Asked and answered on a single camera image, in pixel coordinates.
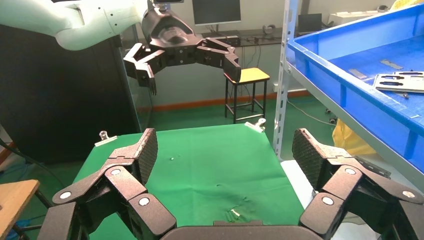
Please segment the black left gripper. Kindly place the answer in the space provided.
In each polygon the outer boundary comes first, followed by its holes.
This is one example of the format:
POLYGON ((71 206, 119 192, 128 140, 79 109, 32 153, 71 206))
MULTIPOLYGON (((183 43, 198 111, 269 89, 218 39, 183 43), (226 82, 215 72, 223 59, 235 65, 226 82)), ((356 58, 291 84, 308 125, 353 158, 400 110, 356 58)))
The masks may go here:
POLYGON ((238 83, 242 68, 235 48, 216 38, 196 36, 194 31, 173 11, 150 9, 141 22, 143 36, 149 48, 136 43, 123 57, 128 77, 140 87, 157 94, 155 74, 166 66, 199 63, 223 69, 224 74, 238 83))

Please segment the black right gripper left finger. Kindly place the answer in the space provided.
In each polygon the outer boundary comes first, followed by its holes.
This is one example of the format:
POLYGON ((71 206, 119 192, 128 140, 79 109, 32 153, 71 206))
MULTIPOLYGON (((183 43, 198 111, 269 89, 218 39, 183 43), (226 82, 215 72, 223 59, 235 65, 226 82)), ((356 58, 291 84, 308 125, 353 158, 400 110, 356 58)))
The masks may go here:
POLYGON ((177 221, 146 187, 157 154, 153 128, 136 143, 114 149, 99 170, 53 196, 38 239, 87 240, 113 214, 135 238, 161 239, 177 221))

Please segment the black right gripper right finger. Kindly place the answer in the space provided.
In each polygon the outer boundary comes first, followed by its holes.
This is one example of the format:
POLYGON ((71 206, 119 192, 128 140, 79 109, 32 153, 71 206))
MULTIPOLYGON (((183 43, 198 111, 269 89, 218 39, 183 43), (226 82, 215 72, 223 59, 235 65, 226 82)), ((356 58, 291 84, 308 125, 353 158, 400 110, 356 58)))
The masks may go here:
POLYGON ((360 217, 385 240, 424 237, 424 197, 364 167, 346 150, 318 142, 305 128, 294 132, 292 155, 316 191, 299 225, 324 240, 347 213, 360 217))

